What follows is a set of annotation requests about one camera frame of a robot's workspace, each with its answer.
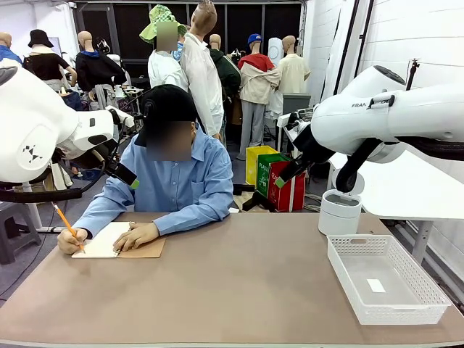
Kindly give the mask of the person's left hand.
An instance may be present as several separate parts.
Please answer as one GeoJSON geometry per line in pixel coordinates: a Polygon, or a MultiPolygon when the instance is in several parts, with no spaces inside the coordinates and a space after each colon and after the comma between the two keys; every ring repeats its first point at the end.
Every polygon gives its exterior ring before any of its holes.
{"type": "Polygon", "coordinates": [[[113,244],[114,251],[138,249],[142,244],[149,243],[160,236],[157,226],[151,223],[129,223],[129,230],[119,236],[113,244]]]}

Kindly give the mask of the person's right hand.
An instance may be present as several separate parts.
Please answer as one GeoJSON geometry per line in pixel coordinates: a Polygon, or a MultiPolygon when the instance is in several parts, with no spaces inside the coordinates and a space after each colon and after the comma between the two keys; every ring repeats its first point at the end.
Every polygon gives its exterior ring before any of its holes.
{"type": "Polygon", "coordinates": [[[57,237],[57,246],[67,255],[72,255],[83,246],[84,241],[87,239],[88,232],[85,229],[75,229],[75,235],[67,229],[60,232],[57,237]]]}

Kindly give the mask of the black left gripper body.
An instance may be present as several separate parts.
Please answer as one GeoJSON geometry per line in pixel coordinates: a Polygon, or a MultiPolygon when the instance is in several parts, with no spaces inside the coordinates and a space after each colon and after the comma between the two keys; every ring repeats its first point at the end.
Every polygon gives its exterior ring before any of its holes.
{"type": "Polygon", "coordinates": [[[113,177],[119,178],[124,181],[127,178],[127,168],[120,162],[111,161],[106,165],[106,174],[113,177]]]}

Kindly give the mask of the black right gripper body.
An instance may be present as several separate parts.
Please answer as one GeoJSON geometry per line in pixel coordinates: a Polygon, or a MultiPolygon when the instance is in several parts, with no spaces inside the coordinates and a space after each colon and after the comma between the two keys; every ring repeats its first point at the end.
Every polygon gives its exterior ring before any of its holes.
{"type": "Polygon", "coordinates": [[[293,145],[300,152],[295,159],[298,165],[324,163],[335,154],[335,151],[325,148],[316,141],[310,125],[300,131],[293,140],[293,145]]]}

